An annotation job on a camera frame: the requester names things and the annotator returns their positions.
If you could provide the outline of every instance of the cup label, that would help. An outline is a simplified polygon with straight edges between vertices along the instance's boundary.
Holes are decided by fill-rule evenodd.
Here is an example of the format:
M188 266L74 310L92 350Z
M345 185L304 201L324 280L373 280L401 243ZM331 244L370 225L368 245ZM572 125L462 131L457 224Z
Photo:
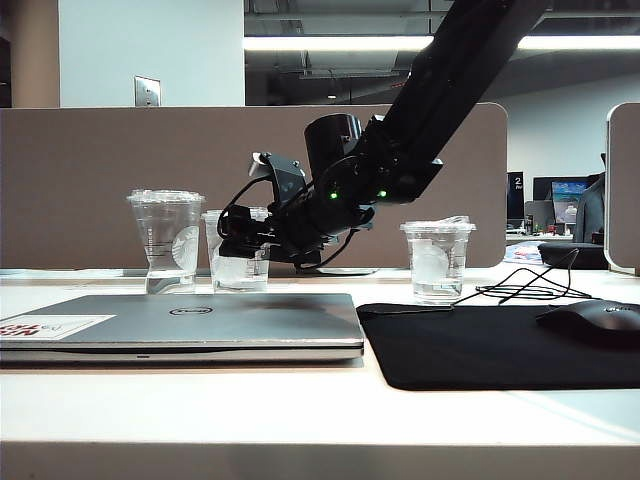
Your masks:
M197 226L185 227L178 232L171 246L173 261L188 272L195 271L198 263L198 233Z

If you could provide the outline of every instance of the cubicle partition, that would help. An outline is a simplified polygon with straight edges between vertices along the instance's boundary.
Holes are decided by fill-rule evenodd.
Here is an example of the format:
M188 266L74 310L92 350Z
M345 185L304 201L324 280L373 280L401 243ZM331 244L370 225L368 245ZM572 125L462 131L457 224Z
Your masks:
M640 103L613 108L607 119L605 254L640 274Z
M364 126L387 108L2 110L2 267L145 267L125 200L132 189L197 191L207 198L205 209L222 208L247 183L252 152L300 160L309 173L307 124L348 112ZM355 235L332 265L407 266L402 222L462 214L478 226L468 265L497 264L504 254L506 123L500 106L477 105L441 152L445 166L423 196L380 206L373 230ZM266 184L242 198L249 205L271 200ZM201 267L208 266L204 242L202 235Z

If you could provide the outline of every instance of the light switch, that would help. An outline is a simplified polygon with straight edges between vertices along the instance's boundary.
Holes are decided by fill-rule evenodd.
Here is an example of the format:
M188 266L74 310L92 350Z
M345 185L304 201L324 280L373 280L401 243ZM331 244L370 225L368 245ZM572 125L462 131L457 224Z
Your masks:
M160 106L160 80L135 76L136 107Z

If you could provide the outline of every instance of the ceiling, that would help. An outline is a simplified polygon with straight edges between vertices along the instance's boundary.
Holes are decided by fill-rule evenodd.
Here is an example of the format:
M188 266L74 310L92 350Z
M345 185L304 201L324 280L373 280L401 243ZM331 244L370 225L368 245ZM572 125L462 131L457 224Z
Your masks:
M424 35L450 0L245 0L245 36ZM555 0L532 34L640 33L640 0ZM248 105L388 103L415 53L246 52ZM485 99L640 72L640 53L514 54ZM327 98L336 94L335 100Z

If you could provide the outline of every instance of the mouse cable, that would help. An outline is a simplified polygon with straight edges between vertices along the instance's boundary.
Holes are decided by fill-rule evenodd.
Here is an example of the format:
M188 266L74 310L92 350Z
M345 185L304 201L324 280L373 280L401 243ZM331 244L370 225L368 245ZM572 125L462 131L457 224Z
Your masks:
M498 282L495 285L489 286L481 286L476 287L476 293L469 295L467 297L461 298L460 300L454 302L452 305L457 305L465 300L476 297L478 295L485 295L487 297L495 297L500 298L501 300L498 302L498 305L502 305L505 302L511 300L512 298L520 298L527 300L555 300L557 298L583 298L583 299L593 299L594 297L588 293L581 292L579 290L575 290L571 288L571 267L575 262L576 257L578 256L579 250L574 248L569 253L567 253L564 257L562 257L557 262L550 265L547 269L545 269L542 273L536 273L530 268L522 267L518 268L511 274L509 274L505 279ZM549 280L545 278L545 275L549 273L554 268L557 268L565 260L568 260L567 265L567 285L561 285L553 280ZM533 275L533 278L525 283L524 285L510 285L506 282L516 275L519 272L529 272ZM533 285L537 280L543 280L553 286L539 286Z
M497 284L476 287L476 293L463 297L451 303L450 305L398 305L399 308L397 310L393 310L389 308L391 304L384 304L380 308L371 309L369 313L373 313L375 315L407 315L419 313L451 312L455 309L456 305L470 298L477 297L478 295L500 298L501 300L498 302L498 305L502 305L512 298L523 298L530 300L554 300L557 298L566 297L599 300L597 297L593 297L588 293L571 288L571 267L575 262L577 256L578 249L574 248L560 260L550 265L542 273L536 273L535 271L526 267L518 268ZM544 277L548 272L550 272L554 268L557 268L557 266L566 259L569 259L569 263L567 266L568 281L566 286ZM511 277L522 271L531 273L533 275L533 279L524 285L505 284ZM545 282L558 288L532 285L536 280L544 280Z

